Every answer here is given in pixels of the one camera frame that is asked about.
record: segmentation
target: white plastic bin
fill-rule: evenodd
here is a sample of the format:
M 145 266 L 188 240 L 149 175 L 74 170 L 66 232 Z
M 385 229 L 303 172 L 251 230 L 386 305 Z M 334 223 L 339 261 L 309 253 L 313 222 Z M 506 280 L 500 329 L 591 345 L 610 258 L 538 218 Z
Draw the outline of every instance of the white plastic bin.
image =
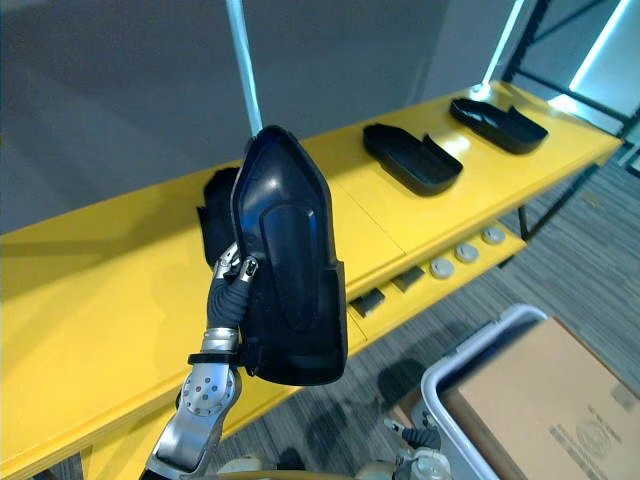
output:
M 441 452 L 449 459 L 455 480 L 499 480 L 499 477 L 445 409 L 438 397 L 439 386 L 445 380 L 447 383 L 454 381 L 461 369 L 480 355 L 487 355 L 488 349 L 490 351 L 492 347 L 497 347 L 505 339 L 517 338 L 526 331 L 527 326 L 546 318 L 547 315 L 535 307 L 514 305 L 499 320 L 484 325 L 460 343 L 422 376 L 422 397 L 440 430 Z M 493 354 L 499 351 L 499 348 L 494 349 Z

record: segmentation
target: yellow shelf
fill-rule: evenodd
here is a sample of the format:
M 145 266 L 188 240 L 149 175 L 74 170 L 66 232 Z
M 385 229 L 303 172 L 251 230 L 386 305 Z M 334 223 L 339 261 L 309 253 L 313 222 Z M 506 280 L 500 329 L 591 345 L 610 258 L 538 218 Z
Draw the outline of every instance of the yellow shelf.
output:
M 457 260 L 453 254 L 453 247 L 437 255 L 437 257 L 446 258 L 454 265 L 454 273 L 451 277 L 445 280 L 434 278 L 429 271 L 430 261 L 427 261 L 417 265 L 424 270 L 425 274 L 406 292 L 403 293 L 391 282 L 382 284 L 379 289 L 385 299 L 370 315 L 362 317 L 352 306 L 349 306 L 349 313 L 367 337 L 366 345 L 402 325 L 417 313 L 469 283 L 491 267 L 515 255 L 526 246 L 524 241 L 506 227 L 499 224 L 495 226 L 506 233 L 506 239 L 499 245 L 488 245 L 480 235 L 466 239 L 466 243 L 478 249 L 479 255 L 475 262 L 465 264 Z
M 507 235 L 500 245 L 488 245 L 479 235 L 466 239 L 478 249 L 478 259 L 463 264 L 455 259 L 452 250 L 442 255 L 455 266 L 453 276 L 437 280 L 429 272 L 428 263 L 419 265 L 425 274 L 406 293 L 387 283 L 381 287 L 385 301 L 372 315 L 362 318 L 352 307 L 348 311 L 349 355 L 354 355 L 375 340 L 409 320 L 416 313 L 433 305 L 449 293 L 481 275 L 489 268 L 515 255 L 525 242 L 507 228 L 496 225 Z M 298 391 L 295 387 L 270 384 L 247 377 L 243 372 L 243 393 L 225 422 L 223 438 L 242 428 L 247 419 L 257 419 L 278 403 Z M 128 428 L 108 435 L 104 440 L 82 452 L 86 480 L 135 478 L 144 467 L 153 446 L 174 412 L 173 406 L 153 413 Z
M 348 299 L 600 162 L 619 144 L 518 89 L 494 85 L 491 101 L 515 104 L 550 132 L 535 152 L 509 155 L 449 118 L 448 102 L 460 95 L 470 92 L 369 121 L 427 131 L 461 159 L 464 172 L 442 195 L 414 196 L 386 174 L 364 152 L 363 124 L 303 142 L 329 183 Z M 211 173 L 2 237 L 0 476 L 35 474 L 173 400 L 204 325 L 211 272 L 195 206 Z M 34 392 L 46 392 L 46 408 Z

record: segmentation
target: black plastic shoe insert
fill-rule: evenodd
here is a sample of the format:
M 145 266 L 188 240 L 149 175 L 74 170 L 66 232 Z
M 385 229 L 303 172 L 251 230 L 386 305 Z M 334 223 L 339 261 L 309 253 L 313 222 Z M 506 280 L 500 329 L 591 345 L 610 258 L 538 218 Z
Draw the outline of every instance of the black plastic shoe insert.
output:
M 449 112 L 478 135 L 511 153 L 531 152 L 548 133 L 515 107 L 505 112 L 486 102 L 456 98 L 451 101 Z
M 204 206 L 198 207 L 204 256 L 211 268 L 235 240 L 229 199 L 238 170 L 234 167 L 217 171 L 204 187 Z
M 287 385 L 340 378 L 347 356 L 344 268 L 327 183 L 295 137 L 263 129 L 231 194 L 242 258 L 259 270 L 240 325 L 250 374 Z
M 402 128 L 377 123 L 364 128 L 363 141 L 382 168 L 418 195 L 446 190 L 462 171 L 462 164 L 428 135 L 421 142 Z

